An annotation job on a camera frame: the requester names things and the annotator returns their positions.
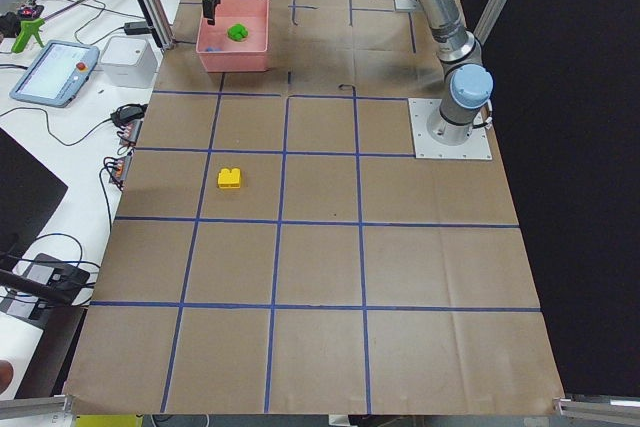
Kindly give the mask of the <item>green toy block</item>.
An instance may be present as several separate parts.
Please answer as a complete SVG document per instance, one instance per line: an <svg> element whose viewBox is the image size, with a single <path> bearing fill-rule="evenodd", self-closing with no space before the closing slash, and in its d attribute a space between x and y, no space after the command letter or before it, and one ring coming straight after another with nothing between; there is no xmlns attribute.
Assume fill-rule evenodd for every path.
<svg viewBox="0 0 640 427"><path fill-rule="evenodd" d="M248 29L241 23L234 24L227 29L227 37L234 42L243 42L248 36Z"/></svg>

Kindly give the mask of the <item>yellow toy block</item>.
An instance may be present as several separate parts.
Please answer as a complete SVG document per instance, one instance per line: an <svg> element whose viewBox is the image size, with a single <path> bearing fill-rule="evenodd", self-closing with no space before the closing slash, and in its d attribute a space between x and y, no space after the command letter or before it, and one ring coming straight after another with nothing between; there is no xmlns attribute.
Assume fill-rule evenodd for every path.
<svg viewBox="0 0 640 427"><path fill-rule="evenodd" d="M217 187L221 190L236 190L242 186L242 171L238 167L221 168L217 174Z"/></svg>

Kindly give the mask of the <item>pink plastic box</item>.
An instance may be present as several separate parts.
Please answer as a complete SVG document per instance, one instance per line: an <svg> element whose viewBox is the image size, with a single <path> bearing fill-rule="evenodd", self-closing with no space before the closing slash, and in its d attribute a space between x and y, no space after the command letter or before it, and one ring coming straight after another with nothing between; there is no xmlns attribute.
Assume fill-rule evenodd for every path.
<svg viewBox="0 0 640 427"><path fill-rule="evenodd" d="M221 0L214 25L200 20L196 52L207 72L262 72L268 69L270 0ZM227 37L227 29L243 24L249 36L243 42ZM205 52L206 47L222 52Z"/></svg>

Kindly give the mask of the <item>white square box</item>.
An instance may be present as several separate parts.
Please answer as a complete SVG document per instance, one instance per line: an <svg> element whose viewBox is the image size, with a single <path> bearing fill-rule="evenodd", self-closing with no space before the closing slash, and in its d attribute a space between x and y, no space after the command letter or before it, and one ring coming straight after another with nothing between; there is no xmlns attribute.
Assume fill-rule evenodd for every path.
<svg viewBox="0 0 640 427"><path fill-rule="evenodd" d="M125 36L109 39L99 63L115 86L141 89L152 85L158 66L146 39Z"/></svg>

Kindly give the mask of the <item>black power adapter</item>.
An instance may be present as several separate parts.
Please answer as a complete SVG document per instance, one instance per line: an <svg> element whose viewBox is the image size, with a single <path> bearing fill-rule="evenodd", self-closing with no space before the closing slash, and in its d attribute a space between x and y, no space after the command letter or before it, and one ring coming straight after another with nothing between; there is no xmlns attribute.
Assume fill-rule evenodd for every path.
<svg viewBox="0 0 640 427"><path fill-rule="evenodd" d="M150 32L150 27L146 22L127 22L123 25L123 31L126 35L145 35Z"/></svg>

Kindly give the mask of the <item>blue teach pendant tablet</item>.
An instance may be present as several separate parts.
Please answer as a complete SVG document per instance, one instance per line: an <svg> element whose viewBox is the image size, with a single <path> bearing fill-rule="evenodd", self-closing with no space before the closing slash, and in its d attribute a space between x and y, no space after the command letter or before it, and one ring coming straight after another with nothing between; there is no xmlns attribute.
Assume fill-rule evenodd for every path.
<svg viewBox="0 0 640 427"><path fill-rule="evenodd" d="M22 102L66 107L88 81L99 57L96 46L51 40L9 96Z"/></svg>

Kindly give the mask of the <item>brown paper table cover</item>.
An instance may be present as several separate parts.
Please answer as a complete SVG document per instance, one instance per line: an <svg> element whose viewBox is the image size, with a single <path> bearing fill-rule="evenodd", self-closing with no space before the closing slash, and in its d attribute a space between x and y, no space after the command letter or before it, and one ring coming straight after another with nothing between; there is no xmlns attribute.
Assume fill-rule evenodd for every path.
<svg viewBox="0 0 640 427"><path fill-rule="evenodd" d="M564 389L500 151L416 159L421 13L270 0L209 73L180 0L65 390L81 415L544 415ZM242 186L217 187L238 167Z"/></svg>

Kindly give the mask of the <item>green handled grabber tool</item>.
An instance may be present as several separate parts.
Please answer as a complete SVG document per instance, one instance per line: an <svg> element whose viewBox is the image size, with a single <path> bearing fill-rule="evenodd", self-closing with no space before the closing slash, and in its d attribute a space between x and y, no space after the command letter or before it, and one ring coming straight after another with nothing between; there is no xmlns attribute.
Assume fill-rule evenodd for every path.
<svg viewBox="0 0 640 427"><path fill-rule="evenodd" d="M45 20L42 18L22 20L20 22L20 33L16 36L11 52L15 54L23 52L31 38L34 38L36 43L43 48L44 43L40 37L40 29L44 24Z"/></svg>

